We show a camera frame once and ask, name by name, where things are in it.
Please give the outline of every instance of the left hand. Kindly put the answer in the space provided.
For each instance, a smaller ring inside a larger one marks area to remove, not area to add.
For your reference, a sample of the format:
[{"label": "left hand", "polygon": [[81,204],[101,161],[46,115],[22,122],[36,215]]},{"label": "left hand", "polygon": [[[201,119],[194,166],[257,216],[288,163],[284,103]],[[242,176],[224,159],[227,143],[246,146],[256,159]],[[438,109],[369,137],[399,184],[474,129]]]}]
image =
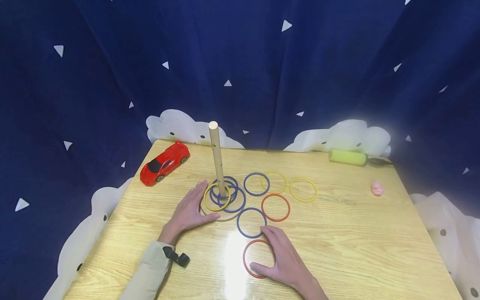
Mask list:
[{"label": "left hand", "polygon": [[220,218],[219,213],[206,216],[200,214],[200,201],[203,199],[207,186],[206,180],[198,182],[178,203],[172,218],[163,226],[162,233],[158,237],[159,242],[173,245],[182,231]]}]

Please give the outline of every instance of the hand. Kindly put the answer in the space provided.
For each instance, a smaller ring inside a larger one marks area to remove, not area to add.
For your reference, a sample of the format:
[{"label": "hand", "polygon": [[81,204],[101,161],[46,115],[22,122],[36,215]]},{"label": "hand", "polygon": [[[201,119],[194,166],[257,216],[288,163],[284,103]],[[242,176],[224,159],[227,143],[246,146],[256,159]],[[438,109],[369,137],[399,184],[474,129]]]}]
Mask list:
[{"label": "hand", "polygon": [[215,221],[220,218],[219,213],[202,215],[200,214],[200,201],[208,186],[206,180],[198,182],[186,196],[178,203],[172,218],[163,226],[158,241],[173,245],[178,235],[187,229]]},{"label": "hand", "polygon": [[275,265],[269,268],[251,263],[250,267],[260,275],[294,288],[304,299],[328,300],[285,232],[273,226],[262,226],[261,229],[275,253]]}]

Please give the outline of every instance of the toy car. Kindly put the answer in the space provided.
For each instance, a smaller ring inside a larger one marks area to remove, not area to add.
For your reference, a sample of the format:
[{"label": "toy car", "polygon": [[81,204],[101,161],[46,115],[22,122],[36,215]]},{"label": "toy car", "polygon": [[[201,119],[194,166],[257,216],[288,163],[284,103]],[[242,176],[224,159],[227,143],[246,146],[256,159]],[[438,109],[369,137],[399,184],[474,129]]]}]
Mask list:
[{"label": "toy car", "polygon": [[140,172],[140,180],[146,186],[153,186],[155,182],[160,182],[166,175],[171,173],[181,164],[184,164],[190,157],[187,146],[182,142],[176,141],[175,144],[165,149],[165,151],[145,164]]}]

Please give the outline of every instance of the wrist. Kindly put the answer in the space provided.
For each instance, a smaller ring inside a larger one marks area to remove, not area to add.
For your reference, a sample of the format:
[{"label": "wrist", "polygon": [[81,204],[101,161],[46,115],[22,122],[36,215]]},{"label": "wrist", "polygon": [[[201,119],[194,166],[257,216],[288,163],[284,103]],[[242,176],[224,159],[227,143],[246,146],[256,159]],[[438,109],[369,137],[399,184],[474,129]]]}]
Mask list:
[{"label": "wrist", "polygon": [[182,232],[182,229],[177,224],[168,222],[163,228],[157,241],[170,245],[175,245],[178,235]]},{"label": "wrist", "polygon": [[318,280],[310,275],[293,287],[305,300],[328,300]]}]

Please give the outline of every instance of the red ring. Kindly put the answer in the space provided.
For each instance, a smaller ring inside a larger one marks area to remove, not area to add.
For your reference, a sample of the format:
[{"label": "red ring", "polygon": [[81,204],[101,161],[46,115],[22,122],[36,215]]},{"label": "red ring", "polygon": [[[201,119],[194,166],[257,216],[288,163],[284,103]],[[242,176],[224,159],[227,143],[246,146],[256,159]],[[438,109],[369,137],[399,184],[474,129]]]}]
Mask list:
[{"label": "red ring", "polygon": [[243,265],[245,267],[245,270],[247,270],[248,274],[250,274],[253,277],[258,278],[258,279],[264,279],[264,278],[266,278],[265,276],[260,276],[260,275],[254,274],[252,271],[250,271],[250,269],[247,267],[247,263],[245,262],[245,253],[247,253],[248,247],[250,247],[250,245],[252,245],[253,243],[257,243],[257,242],[262,242],[264,244],[267,244],[270,248],[272,248],[272,246],[270,246],[270,244],[267,243],[265,240],[252,240],[251,242],[249,242],[247,244],[247,246],[245,246],[245,249],[243,250]]},{"label": "red ring", "polygon": [[[271,218],[271,217],[269,217],[269,216],[267,215],[267,213],[266,213],[265,210],[264,210],[264,202],[265,202],[265,200],[266,200],[268,197],[271,197],[271,196],[278,196],[278,197],[282,198],[283,200],[285,200],[285,202],[286,202],[287,205],[288,205],[288,213],[287,213],[287,215],[286,215],[285,217],[283,217],[283,218],[281,218],[281,219],[273,219],[273,218]],[[265,215],[265,217],[267,217],[270,221],[274,221],[274,222],[285,221],[285,220],[288,218],[288,216],[290,215],[290,203],[288,202],[288,200],[287,200],[284,196],[282,196],[282,195],[280,195],[280,194],[269,194],[269,195],[265,196],[264,199],[262,200],[262,212],[263,212],[263,214]]]}]

